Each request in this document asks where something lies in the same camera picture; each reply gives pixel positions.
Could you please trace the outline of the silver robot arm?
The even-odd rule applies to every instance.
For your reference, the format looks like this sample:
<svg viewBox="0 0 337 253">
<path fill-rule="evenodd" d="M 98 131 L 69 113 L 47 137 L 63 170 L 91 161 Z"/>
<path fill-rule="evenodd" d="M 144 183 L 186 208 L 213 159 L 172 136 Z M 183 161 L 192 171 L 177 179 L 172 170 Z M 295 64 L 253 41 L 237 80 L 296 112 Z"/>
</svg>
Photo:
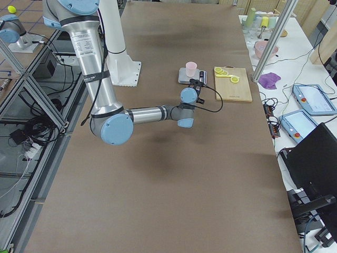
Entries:
<svg viewBox="0 0 337 253">
<path fill-rule="evenodd" d="M 13 53 L 33 53 L 37 44 L 14 14 L 1 16 L 1 40 Z"/>
<path fill-rule="evenodd" d="M 44 1 L 45 25 L 69 34 L 92 106 L 86 119 L 91 132 L 105 143 L 120 145 L 132 135 L 134 125 L 165 120 L 182 128 L 194 122 L 194 110 L 203 83 L 190 79 L 177 106 L 127 110 L 117 99 L 114 86 L 136 86 L 141 63 L 126 51 L 116 1 Z"/>
</svg>

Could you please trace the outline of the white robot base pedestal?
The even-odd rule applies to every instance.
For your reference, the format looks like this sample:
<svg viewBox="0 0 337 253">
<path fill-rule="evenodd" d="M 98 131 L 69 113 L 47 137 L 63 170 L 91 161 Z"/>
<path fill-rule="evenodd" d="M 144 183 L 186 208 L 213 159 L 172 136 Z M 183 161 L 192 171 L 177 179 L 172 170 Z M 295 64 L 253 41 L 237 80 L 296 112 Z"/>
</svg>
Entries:
<svg viewBox="0 0 337 253">
<path fill-rule="evenodd" d="M 136 87 L 141 62 L 133 61 L 127 53 L 117 1 L 102 0 L 99 3 L 99 10 L 104 26 L 108 50 L 106 64 L 111 81 L 116 86 Z"/>
</svg>

